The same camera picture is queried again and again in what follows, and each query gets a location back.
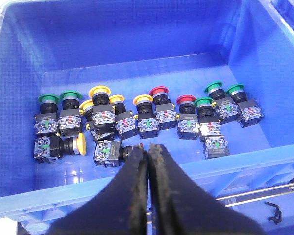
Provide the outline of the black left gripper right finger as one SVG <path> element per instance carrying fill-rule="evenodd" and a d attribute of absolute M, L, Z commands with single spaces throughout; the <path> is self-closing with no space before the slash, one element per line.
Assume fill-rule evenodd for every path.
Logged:
<path fill-rule="evenodd" d="M 263 235 L 254 220 L 226 207 L 198 186 L 166 147 L 148 151 L 155 235 Z"/>

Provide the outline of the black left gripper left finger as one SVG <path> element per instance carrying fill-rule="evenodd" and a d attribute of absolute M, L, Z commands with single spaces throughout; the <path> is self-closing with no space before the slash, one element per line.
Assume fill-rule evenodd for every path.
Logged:
<path fill-rule="evenodd" d="M 147 234 L 147 168 L 147 154 L 137 145 L 123 167 L 99 194 L 54 222 L 47 234 Z"/>

